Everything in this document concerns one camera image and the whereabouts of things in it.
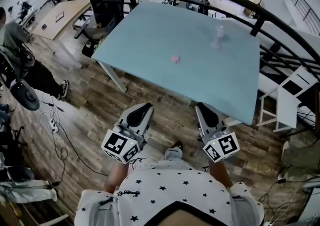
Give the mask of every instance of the white chair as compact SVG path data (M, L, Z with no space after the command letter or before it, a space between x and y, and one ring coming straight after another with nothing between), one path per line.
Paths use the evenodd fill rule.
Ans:
M301 90L295 95L288 92L283 86L289 81L294 82L298 85ZM270 124L276 122L274 132L279 132L283 130L288 130L291 128L296 128L297 126L297 109L300 103L297 96L305 92L312 85L317 82L317 79L310 74L303 66L300 66L295 70L292 75L290 75L286 80L284 80L280 85L271 90L270 92L264 94L260 97L261 109L260 109L260 119L257 126L262 126L265 124ZM276 114L273 114L267 110L264 110L265 97L271 96L276 98ZM263 122L263 114L274 117L273 119ZM284 124L285 127L279 128L279 124Z

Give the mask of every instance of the black railing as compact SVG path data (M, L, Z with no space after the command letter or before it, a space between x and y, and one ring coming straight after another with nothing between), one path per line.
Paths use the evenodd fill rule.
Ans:
M277 66L275 66L275 65L273 65L272 63L269 62L271 59L276 59L279 62L280 65L283 65L283 67L289 68L291 70L295 70L295 68L296 68L295 65L290 64L289 62L287 62L286 60L284 60L281 56L279 56L277 54L277 51L280 48L283 48L284 50L286 50L290 54L290 57L292 59L295 59L296 63L298 63L299 65L303 65L320 82L320 78L318 77L318 73L314 72L312 67L310 67L309 64L307 64L307 62L303 58L300 58L288 46L286 46L284 43L279 41L277 38L275 38L274 36L270 35L265 30L262 29L262 26L263 26L264 22L265 21L270 21L274 25L279 27L281 30L283 30L287 35L289 35L292 39L294 39L298 44L300 44L310 54L310 56L314 59L314 63L316 63L317 65L320 65L320 57L319 57L318 53L294 29L292 29L290 26L288 26L282 20L280 20L279 18L274 16L272 13L270 13L269 11L265 10L264 8L262 8L261 6L259 6L257 4L254 4L254 3L252 3L252 2L250 2L248 0L230 0L230 1L234 2L234 3L237 3L237 4L241 5L241 6L247 8L247 9L253 11L253 12L255 12L256 15L259 16L259 18L256 21L256 23L252 24L252 23L250 23L250 22L248 22L248 21L246 21L246 20L244 20L242 18L239 18L238 16L233 15L233 14L231 14L229 12L226 12L226 11L221 10L219 8L213 7L211 5L203 4L203 3L201 3L201 0L173 0L173 1L181 1L181 2L186 2L186 3L190 3L190 4L195 4L195 5L198 5L198 6L202 6L202 7L206 8L206 9L213 10L213 11L225 14L226 17L233 18L233 19L243 23L244 25L250 27L251 28L251 32L250 32L251 35L256 36L258 33L263 34L264 36L266 36L267 38L272 40L274 42L274 44L270 48L267 48L267 47L265 47L263 45L260 45L260 48L264 52L263 57L260 59L260 64L261 65L269 66L272 69L274 69L276 72L278 72L279 74L285 75L281 70L278 69ZM133 9L136 5L137 5L136 0L130 0L131 9Z
M308 26L311 33L320 35L320 19L309 6L306 0L291 0L296 9L300 12L303 21Z

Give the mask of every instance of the pink object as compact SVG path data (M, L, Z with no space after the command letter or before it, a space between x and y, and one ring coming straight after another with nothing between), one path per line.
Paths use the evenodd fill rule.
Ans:
M173 62L177 63L180 60L180 57L179 57L179 55L174 55L174 56L171 57L171 60Z

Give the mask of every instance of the wooden floor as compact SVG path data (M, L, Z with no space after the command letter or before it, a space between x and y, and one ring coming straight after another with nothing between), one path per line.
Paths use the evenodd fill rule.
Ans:
M208 163L197 141L194 107L188 106L183 98L171 96L163 88L117 71L127 87L126 93L120 92L95 61L81 55L84 40L73 39L74 34L70 29L63 35L62 40L85 65L82 69L75 68L57 47L54 55L36 40L30 48L35 57L52 71L58 83L63 79L69 80L66 101L54 100L54 103L63 110L59 111L60 123L84 162L96 171L108 174L112 160L100 149L106 131L113 127L126 108L141 102L151 102L154 105L154 116L148 132L148 145L139 155L145 158L142 163L161 159L165 149L180 140L184 144L183 158L195 168L203 170L203 166ZM51 108L41 104L39 111L31 112L17 104L8 90L5 89L2 94L1 101L8 102L15 108L12 127L25 127L21 139L28 143L28 147L24 149L26 163L35 171L37 177L50 182L59 181L63 163L55 153L53 137L48 129L50 113L44 113L42 123L37 125L40 112L50 111ZM45 102L51 102L47 94L38 92L38 95ZM285 140L279 140L279 136L273 134L270 128L260 127L258 130L256 123L255 116L252 126L241 124L231 128L238 137L240 151L225 161L225 164L232 180L245 182L255 198L259 199L276 181ZM68 213L73 218L82 190L101 189L106 177L83 165L61 129L54 138L59 150L62 147L68 150L65 174L58 187L59 201L56 204L61 213ZM314 139L308 133L299 135L299 138L308 141ZM299 183L285 183L272 188L269 204L273 210L291 200L289 213L286 212L279 221L286 221L300 211L305 201L300 186ZM272 213L267 202L264 203L264 208L265 219L268 220ZM275 218L285 212L286 208L287 205L284 205Z

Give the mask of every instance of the white cloth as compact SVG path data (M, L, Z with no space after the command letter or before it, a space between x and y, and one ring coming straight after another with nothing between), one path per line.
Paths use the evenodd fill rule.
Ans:
M56 192L46 189L48 185L44 180L31 180L19 185L6 182L0 184L0 195L8 202L28 203L42 201L46 199L56 199Z
M227 190L210 174L181 162L159 161L137 169L114 194L84 190L75 226L157 225L179 209L215 226L262 223L263 206L244 183Z

